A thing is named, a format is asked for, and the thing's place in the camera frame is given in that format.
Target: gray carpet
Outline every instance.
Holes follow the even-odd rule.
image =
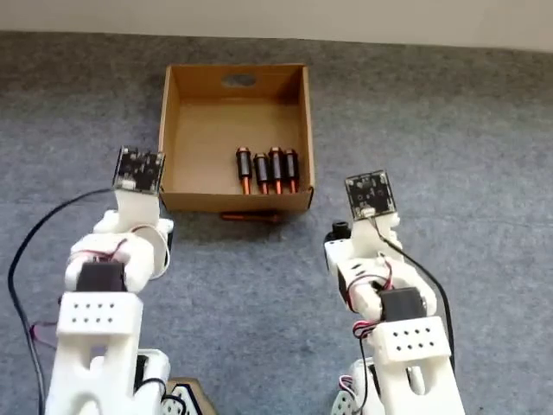
[[[467,413],[553,413],[553,55],[326,41],[0,35],[0,269],[58,201],[104,187],[121,144],[156,147],[175,62],[310,65],[317,190],[278,227],[175,214],[173,263],[150,284],[141,344],[200,378],[222,415],[329,413],[359,357],[321,242],[349,218],[342,180],[387,169],[406,250],[451,301]],[[58,215],[17,273],[54,319],[71,244],[111,197]],[[35,413],[35,377],[0,292],[0,412]],[[53,354],[41,348],[50,372]]]

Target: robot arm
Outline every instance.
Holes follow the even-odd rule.
[[[162,385],[135,390],[139,355],[145,362],[138,381],[166,383],[170,369],[162,352],[138,349],[137,293],[167,269],[173,232],[173,222],[159,218],[162,166],[161,154],[122,148],[113,183],[118,210],[107,211],[71,249],[47,415],[162,413]]]
[[[344,302],[372,326],[360,341],[374,353],[352,365],[332,413],[349,405],[343,413],[464,415],[435,293],[382,238],[401,247],[386,173],[350,177],[346,187],[353,226],[333,225],[324,249]]]

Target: wall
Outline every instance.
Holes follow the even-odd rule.
[[[553,50],[551,0],[2,0],[0,29]]]

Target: open cardboard box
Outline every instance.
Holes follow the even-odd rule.
[[[236,149],[297,151],[299,191],[261,195],[255,174],[243,195]],[[308,70],[303,65],[171,65],[163,93],[159,150],[166,156],[168,210],[293,211],[309,208],[315,186]]]

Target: wire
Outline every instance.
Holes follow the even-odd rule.
[[[342,391],[345,391],[352,397],[352,399],[357,403],[357,394],[353,391],[353,378],[347,374],[342,374],[338,378],[338,386]]]
[[[386,280],[386,284],[384,284],[384,286],[382,287],[382,290],[390,290],[390,289],[393,288],[391,286],[391,275],[393,274],[393,270],[391,269],[390,261],[388,261],[388,259],[386,259],[386,256],[381,253],[380,257],[384,261],[384,263],[386,265],[386,268],[388,268],[388,279]]]
[[[378,274],[363,274],[363,275],[360,275],[356,278],[354,278],[346,287],[346,302],[347,302],[347,307],[349,308],[350,311],[352,311],[352,313],[357,313],[356,310],[353,309],[353,305],[352,305],[352,298],[351,296],[349,295],[349,291],[352,289],[352,287],[357,284],[359,281],[363,280],[363,279],[367,279],[367,278],[380,278],[380,279],[383,279],[385,281],[385,283],[383,285],[381,285],[381,289],[384,288],[384,286],[387,284],[388,282],[388,277],[383,277],[382,275],[378,275]]]
[[[121,246],[127,242],[126,238],[121,239],[118,244],[116,245],[115,249],[111,252],[105,252],[105,251],[94,251],[92,249],[82,249],[80,251],[74,252],[69,256],[69,259],[67,260],[67,263],[70,263],[75,259],[76,256],[81,255],[83,253],[88,253],[91,255],[94,255],[94,257],[98,257],[101,259],[104,259],[106,261],[112,261],[113,257],[115,257],[115,254],[118,253]]]
[[[163,244],[165,245],[165,265],[163,266],[163,268],[156,275],[154,275],[153,277],[150,278],[150,280],[151,279],[158,279],[169,268],[169,263],[171,262],[171,251],[169,250],[168,241],[165,238],[165,236],[159,231],[159,229],[157,229],[156,227],[154,227],[153,225],[150,225],[150,224],[144,224],[144,225],[138,225],[138,226],[132,227],[129,230],[129,232],[130,233],[135,233],[136,231],[139,231],[140,229],[151,229],[151,230],[153,230],[157,234],[157,236],[160,237]]]
[[[174,395],[163,395],[163,398],[162,398],[162,401],[164,401],[165,399],[170,399],[170,400],[173,400],[179,404],[182,405],[182,411],[181,413],[186,413],[187,412],[187,403],[182,400],[181,398],[179,398],[178,396],[174,396]]]
[[[361,358],[363,359],[363,370],[365,371],[365,397],[363,398],[363,403],[361,406],[353,411],[352,413],[361,413],[365,407],[366,400],[369,397],[369,374],[366,370],[366,361],[365,361],[365,349],[363,348],[363,338],[359,339],[359,348],[361,349]]]
[[[163,186],[160,186],[159,189],[161,190],[161,192],[159,194],[159,200],[162,203],[162,206],[165,209],[165,212],[169,213],[169,209],[167,209],[167,205],[165,204],[165,201],[162,198],[162,193],[165,193],[165,189],[163,188]]]
[[[149,383],[159,383],[161,386],[163,386],[163,392],[162,392],[162,400],[163,400],[163,397],[167,394],[167,387],[165,386],[165,381],[160,378],[144,379],[142,382],[140,382],[140,385],[138,385],[137,389],[140,389],[142,386],[147,385]]]
[[[29,245],[29,242],[33,239],[35,234],[39,231],[39,229],[50,219],[52,216],[60,212],[62,209],[66,208],[67,206],[75,203],[76,201],[80,201],[82,199],[85,199],[88,196],[92,195],[98,195],[101,193],[107,193],[111,192],[111,188],[102,188],[100,190],[93,190],[92,192],[84,193],[83,195],[79,195],[69,201],[64,201],[54,209],[52,209],[50,212],[48,212],[42,219],[40,219],[34,227],[31,228],[23,242],[19,245],[19,248],[17,249],[16,255],[11,260],[10,269],[8,270],[8,291],[10,292],[10,298],[11,302],[14,304],[14,307],[16,309],[17,315],[19,316],[19,319],[21,320],[21,324],[23,326],[23,332],[25,333],[25,340],[27,342],[27,347],[29,349],[29,353],[31,355],[31,359],[33,361],[33,366],[35,367],[35,373],[36,373],[36,382],[38,386],[38,413],[39,415],[43,415],[45,412],[45,382],[44,382],[44,373],[42,372],[42,365],[39,360],[38,354],[36,352],[36,345],[35,342],[33,342],[33,337],[31,335],[31,327],[29,324],[29,319],[27,318],[27,314],[25,313],[25,309],[22,306],[21,300],[19,299],[19,296],[17,295],[16,286],[14,283],[15,275],[16,275],[16,268],[17,264],[19,263],[19,260],[21,259],[21,256],[25,252],[25,249]]]
[[[378,322],[359,320],[353,325],[352,332],[356,339],[365,339],[378,326]]]
[[[31,324],[31,328],[30,328],[31,337],[33,338],[33,340],[35,342],[43,344],[44,346],[47,346],[48,348],[51,348],[53,350],[56,350],[57,346],[55,345],[55,343],[53,343],[49,340],[43,339],[41,336],[39,336],[37,329],[38,328],[53,327],[57,323],[58,322],[34,322],[33,324]]]
[[[380,231],[378,230],[378,224],[376,222],[376,219],[374,219],[374,218],[372,220],[372,225],[376,229],[378,237],[380,238],[380,240],[382,240],[392,250],[394,250],[395,252],[397,252],[400,255],[404,256],[412,264],[414,264],[419,270],[421,270],[424,273],[424,275],[426,275],[426,277],[428,277],[428,279],[430,281],[432,281],[432,283],[436,286],[436,288],[440,292],[440,296],[442,297],[442,302],[443,302],[443,310],[444,310],[444,314],[445,314],[445,317],[446,317],[446,326],[448,328],[449,348],[451,349],[451,359],[450,359],[451,360],[451,367],[452,367],[453,371],[455,372],[455,341],[454,341],[453,324],[452,324],[452,321],[451,321],[451,309],[449,308],[448,294],[446,294],[446,291],[444,290],[444,288],[442,287],[440,282],[436,279],[436,277],[434,277],[434,275],[432,275],[432,273],[429,270],[427,270],[419,262],[415,261],[410,255],[405,253],[399,246],[397,246],[396,244],[394,244],[393,242],[391,242],[390,240],[385,238],[380,233]]]

